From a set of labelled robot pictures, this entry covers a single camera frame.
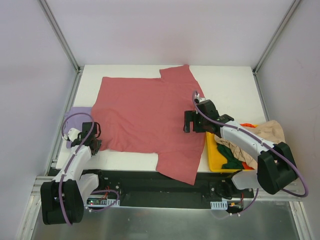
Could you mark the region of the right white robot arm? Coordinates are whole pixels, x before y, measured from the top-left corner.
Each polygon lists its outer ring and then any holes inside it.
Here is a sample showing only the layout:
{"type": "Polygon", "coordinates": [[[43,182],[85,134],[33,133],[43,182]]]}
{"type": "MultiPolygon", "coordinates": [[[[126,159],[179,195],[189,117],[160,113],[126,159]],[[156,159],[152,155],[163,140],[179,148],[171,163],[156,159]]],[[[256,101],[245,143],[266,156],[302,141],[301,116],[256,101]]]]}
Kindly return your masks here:
{"type": "Polygon", "coordinates": [[[285,190],[299,175],[290,147],[274,143],[248,131],[231,116],[220,115],[214,103],[205,98],[192,98],[194,110],[184,113],[185,133],[211,133],[228,140],[249,154],[257,163],[257,169],[238,171],[225,184],[225,192],[237,197],[244,189],[263,189],[274,195],[285,190]]]}

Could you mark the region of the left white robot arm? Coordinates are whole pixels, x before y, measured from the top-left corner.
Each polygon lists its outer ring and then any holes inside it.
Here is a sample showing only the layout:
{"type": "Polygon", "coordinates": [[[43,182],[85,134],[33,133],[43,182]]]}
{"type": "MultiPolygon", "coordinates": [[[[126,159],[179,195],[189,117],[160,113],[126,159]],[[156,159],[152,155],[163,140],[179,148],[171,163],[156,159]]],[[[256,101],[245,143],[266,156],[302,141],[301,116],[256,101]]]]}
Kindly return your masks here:
{"type": "Polygon", "coordinates": [[[102,144],[100,124],[84,122],[82,132],[71,143],[71,153],[52,181],[40,187],[42,220],[45,225],[74,224],[83,219],[89,195],[105,191],[99,169],[84,170],[102,144]]]}

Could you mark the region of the pink red t shirt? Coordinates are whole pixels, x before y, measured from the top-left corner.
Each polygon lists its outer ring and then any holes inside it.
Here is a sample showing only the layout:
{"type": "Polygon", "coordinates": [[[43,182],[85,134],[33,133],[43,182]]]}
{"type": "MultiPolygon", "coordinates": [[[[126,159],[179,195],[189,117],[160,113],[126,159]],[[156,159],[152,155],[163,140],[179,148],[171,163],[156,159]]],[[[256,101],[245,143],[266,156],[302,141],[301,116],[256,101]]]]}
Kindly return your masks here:
{"type": "Polygon", "coordinates": [[[202,89],[188,65],[161,69],[159,78],[103,77],[91,109],[100,150],[155,153],[159,173],[193,185],[206,137],[183,129],[194,91],[202,89]]]}

